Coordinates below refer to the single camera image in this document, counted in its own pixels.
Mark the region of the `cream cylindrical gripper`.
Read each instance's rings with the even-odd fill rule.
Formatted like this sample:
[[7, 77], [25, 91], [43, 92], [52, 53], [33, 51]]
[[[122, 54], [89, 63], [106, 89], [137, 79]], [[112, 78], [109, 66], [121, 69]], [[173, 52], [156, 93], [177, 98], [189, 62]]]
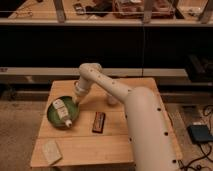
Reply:
[[78, 105], [81, 101], [79, 96], [86, 96], [89, 93], [89, 89], [81, 88], [79, 86], [79, 82], [75, 81], [74, 82], [74, 92], [77, 96], [73, 95], [73, 97], [72, 97], [73, 103]]

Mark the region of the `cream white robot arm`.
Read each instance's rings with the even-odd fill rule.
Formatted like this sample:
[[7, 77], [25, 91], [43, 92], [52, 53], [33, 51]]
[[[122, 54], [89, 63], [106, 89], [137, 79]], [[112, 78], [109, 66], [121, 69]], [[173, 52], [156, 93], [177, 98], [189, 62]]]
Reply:
[[98, 63], [79, 66], [75, 103], [89, 92], [93, 83], [124, 105], [135, 171], [178, 171], [172, 136], [157, 95], [148, 87], [130, 87], [102, 73]]

